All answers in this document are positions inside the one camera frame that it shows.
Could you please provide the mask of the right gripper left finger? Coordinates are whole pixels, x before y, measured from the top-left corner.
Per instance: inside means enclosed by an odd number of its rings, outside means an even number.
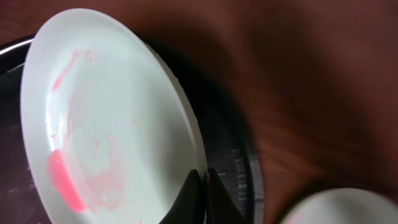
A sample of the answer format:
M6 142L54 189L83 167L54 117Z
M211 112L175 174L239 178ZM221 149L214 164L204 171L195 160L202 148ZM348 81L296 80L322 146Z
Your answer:
M171 209L160 224L203 224L205 219L204 186L196 169L191 170Z

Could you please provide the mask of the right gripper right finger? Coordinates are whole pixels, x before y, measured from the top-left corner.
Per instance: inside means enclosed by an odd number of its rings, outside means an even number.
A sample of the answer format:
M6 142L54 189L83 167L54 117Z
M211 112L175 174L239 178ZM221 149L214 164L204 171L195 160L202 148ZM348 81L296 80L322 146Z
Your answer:
M206 174L206 212L210 224L247 223L214 169L208 169Z

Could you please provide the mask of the light blue plate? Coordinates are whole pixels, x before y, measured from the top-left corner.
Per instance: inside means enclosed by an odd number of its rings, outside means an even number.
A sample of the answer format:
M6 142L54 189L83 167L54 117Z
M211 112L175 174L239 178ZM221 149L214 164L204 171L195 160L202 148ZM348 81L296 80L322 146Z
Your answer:
M205 179L200 129L177 77L102 12L69 9L36 33L21 123L53 223L159 223L191 170Z
M299 202L281 224L397 224L397 205L367 190L324 190Z

